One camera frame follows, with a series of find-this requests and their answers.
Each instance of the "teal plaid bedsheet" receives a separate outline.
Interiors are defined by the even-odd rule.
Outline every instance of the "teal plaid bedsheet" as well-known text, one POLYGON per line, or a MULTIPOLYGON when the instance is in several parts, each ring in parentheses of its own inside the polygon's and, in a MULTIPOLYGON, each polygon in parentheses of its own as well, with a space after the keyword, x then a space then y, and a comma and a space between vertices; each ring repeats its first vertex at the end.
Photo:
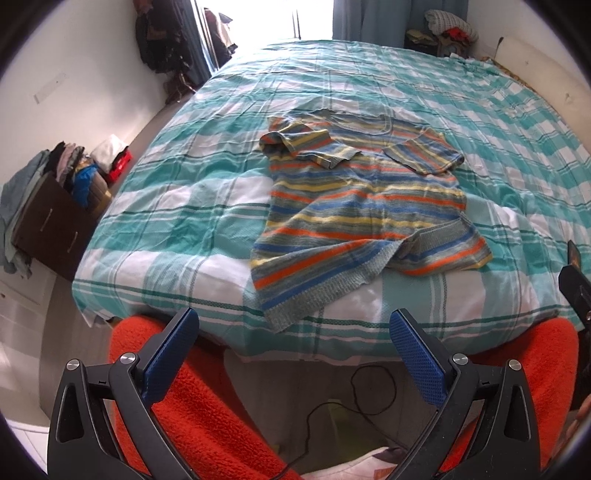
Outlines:
POLYGON ((269 46, 233 59, 160 132, 101 220, 73 283, 85 313, 194 307, 201 329, 249 358, 357 364, 392 358, 390 313, 407 308, 451 351, 474 353, 565 316, 567 241, 591 273, 591 158, 556 112, 493 65, 341 41, 269 46), (258 149, 268 118, 328 108, 443 132, 467 215, 493 260, 477 271, 386 270, 281 333, 252 286, 249 257, 271 179, 258 149))

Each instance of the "checkered sheet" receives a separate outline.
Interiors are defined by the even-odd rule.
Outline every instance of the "checkered sheet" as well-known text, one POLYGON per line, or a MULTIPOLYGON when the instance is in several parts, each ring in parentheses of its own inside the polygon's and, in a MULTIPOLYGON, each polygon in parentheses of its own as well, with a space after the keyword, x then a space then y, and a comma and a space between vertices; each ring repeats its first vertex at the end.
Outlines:
POLYGON ((239 355, 336 364, 392 358, 390 313, 407 308, 451 351, 474 353, 565 316, 567 241, 591 270, 591 158, 538 95, 490 64, 341 41, 276 44, 222 68, 159 133, 101 220, 73 283, 86 313, 174 314, 239 355), (466 214, 493 260, 409 277, 386 269, 281 333, 263 317, 249 258, 269 211, 268 118, 321 108, 389 115, 461 151, 466 214))

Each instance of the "black cable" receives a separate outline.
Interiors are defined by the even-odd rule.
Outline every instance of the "black cable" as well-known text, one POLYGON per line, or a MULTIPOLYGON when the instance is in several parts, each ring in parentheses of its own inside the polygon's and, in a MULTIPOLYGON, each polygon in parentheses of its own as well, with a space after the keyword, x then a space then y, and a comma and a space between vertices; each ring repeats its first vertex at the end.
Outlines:
POLYGON ((399 441, 394 440, 391 436, 389 436, 388 434, 386 434, 382 429, 380 429, 371 419, 370 417, 375 417, 376 415, 380 415, 382 413, 384 413, 386 410, 388 410, 392 405, 394 405, 394 402, 396 401, 396 397, 398 396, 398 386, 396 385, 396 380, 394 380, 394 376, 391 374, 390 370, 388 370, 386 367, 384 367, 383 365, 361 365, 360 367, 357 367, 357 369, 355 370, 355 372, 353 372, 353 375, 351 375, 351 379, 349 380, 349 382, 351 383, 351 387, 353 389, 353 402, 355 403, 355 408, 350 408, 347 407, 346 405, 343 405, 341 402, 337 402, 337 401, 325 401, 322 402, 319 405, 316 405, 312 411, 310 413, 308 413, 308 416, 306 417, 306 441, 304 442, 304 453, 302 453, 300 456, 296 457, 295 459, 293 459, 290 463, 288 463, 285 468, 279 472, 276 476, 272 477, 270 480, 280 480, 281 478, 283 478, 283 476, 300 460, 302 460, 302 458, 304 458, 306 455, 308 455, 308 453, 310 453, 310 438, 311 438, 311 424, 310 424, 310 418, 312 417, 312 414, 318 410, 320 407, 324 407, 325 405, 339 405, 340 407, 343 407, 345 410, 348 410, 350 412, 353 413, 358 413, 360 414, 363 419, 365 421, 367 421, 375 430, 377 430, 380 434, 382 434, 384 437, 386 437, 388 440, 397 443, 398 445, 401 445, 402 447, 406 448, 408 450, 408 447, 406 447, 405 445, 402 445, 399 441), (355 382, 354 379, 357 376, 357 374, 363 370, 364 368, 381 368, 382 370, 384 370, 388 376, 390 377, 390 380, 392 381, 392 385, 394 386, 394 396, 392 397, 392 400, 390 401, 390 403, 388 403, 388 405, 386 405, 384 408, 380 409, 379 411, 375 412, 375 413, 366 413, 363 410, 361 410, 361 407, 359 406, 359 399, 357 396, 357 388, 355 387, 355 382))

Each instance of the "dark brown dresser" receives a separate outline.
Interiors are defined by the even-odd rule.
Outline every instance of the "dark brown dresser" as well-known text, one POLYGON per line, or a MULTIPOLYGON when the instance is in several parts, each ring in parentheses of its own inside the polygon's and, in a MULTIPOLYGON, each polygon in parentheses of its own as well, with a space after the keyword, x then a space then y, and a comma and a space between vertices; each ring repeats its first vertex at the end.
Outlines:
POLYGON ((27 200, 12 243, 72 281, 96 225, 90 213, 48 173, 27 200))

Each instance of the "blue curtain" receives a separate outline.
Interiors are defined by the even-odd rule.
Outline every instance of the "blue curtain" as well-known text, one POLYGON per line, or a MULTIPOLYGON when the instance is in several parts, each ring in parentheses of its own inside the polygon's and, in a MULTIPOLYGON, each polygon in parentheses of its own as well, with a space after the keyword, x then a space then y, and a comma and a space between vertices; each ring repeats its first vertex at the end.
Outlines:
POLYGON ((402 47, 409 28, 427 31, 424 15, 431 9, 465 20, 468 0, 335 0, 333 38, 402 47))

